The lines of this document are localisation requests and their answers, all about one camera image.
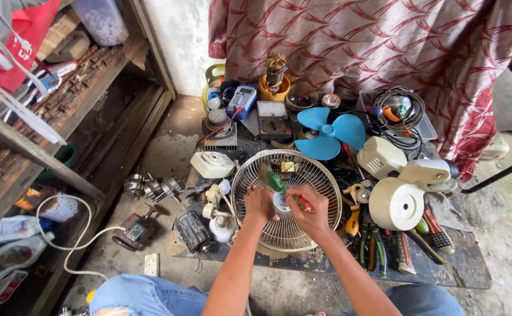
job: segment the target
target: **blue jeans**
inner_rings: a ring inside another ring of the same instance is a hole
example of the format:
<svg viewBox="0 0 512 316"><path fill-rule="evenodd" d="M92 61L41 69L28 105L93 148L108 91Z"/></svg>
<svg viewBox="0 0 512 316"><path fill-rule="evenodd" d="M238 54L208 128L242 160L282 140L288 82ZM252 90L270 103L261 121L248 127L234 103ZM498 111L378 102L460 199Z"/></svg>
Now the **blue jeans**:
<svg viewBox="0 0 512 316"><path fill-rule="evenodd" d="M395 286L386 294L403 316L464 316L455 298L433 284ZM194 287L153 276L122 274L98 288L90 302L90 314L121 308L129 316L200 316L206 299L207 293Z"/></svg>

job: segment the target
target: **white wall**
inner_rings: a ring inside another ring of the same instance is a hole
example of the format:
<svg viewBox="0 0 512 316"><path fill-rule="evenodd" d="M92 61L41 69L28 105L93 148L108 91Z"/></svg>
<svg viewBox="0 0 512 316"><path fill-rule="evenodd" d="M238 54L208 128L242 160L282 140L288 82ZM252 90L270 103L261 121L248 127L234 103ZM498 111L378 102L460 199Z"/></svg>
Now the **white wall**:
<svg viewBox="0 0 512 316"><path fill-rule="evenodd" d="M178 93L201 96L209 58L209 0L143 0Z"/></svg>

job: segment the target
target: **multimeter display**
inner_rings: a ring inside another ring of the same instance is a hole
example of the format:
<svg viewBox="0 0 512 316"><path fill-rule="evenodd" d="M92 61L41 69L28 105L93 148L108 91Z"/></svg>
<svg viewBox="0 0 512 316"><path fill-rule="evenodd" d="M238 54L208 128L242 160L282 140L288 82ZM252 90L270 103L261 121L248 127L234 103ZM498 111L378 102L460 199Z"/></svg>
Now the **multimeter display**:
<svg viewBox="0 0 512 316"><path fill-rule="evenodd" d="M246 118L248 111L254 101L256 101L256 95L258 94L258 87L251 84L240 84L234 91L234 96L231 98L225 112L231 118L236 109L242 107L242 110L236 114L235 120L243 120Z"/></svg>

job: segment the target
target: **power strip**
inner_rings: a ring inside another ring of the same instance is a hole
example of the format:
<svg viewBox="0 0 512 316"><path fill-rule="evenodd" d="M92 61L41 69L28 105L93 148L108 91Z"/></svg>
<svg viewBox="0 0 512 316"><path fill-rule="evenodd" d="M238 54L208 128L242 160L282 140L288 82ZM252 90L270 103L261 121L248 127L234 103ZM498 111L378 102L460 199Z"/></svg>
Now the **power strip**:
<svg viewBox="0 0 512 316"><path fill-rule="evenodd" d="M145 256L145 275L159 277L159 259L158 254L150 254Z"/></svg>

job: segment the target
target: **patterned curtain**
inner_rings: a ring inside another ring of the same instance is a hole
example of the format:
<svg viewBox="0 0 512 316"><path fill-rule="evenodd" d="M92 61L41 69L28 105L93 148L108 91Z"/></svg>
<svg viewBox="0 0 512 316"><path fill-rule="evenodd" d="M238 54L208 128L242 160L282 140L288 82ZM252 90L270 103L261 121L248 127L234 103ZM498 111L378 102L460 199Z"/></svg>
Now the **patterned curtain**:
<svg viewBox="0 0 512 316"><path fill-rule="evenodd" d="M209 55L227 59L227 79L257 80L268 54L319 93L415 90L466 181L496 134L491 83L512 58L512 0L211 1Z"/></svg>

